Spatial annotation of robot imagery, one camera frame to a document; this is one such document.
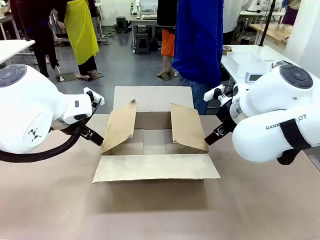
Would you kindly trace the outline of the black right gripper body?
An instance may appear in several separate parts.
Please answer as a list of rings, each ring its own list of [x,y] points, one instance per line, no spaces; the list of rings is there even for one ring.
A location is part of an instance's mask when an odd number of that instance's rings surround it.
[[[216,113],[217,118],[221,121],[221,125],[217,128],[218,133],[231,133],[237,126],[230,114],[231,104],[232,100],[229,99]]]

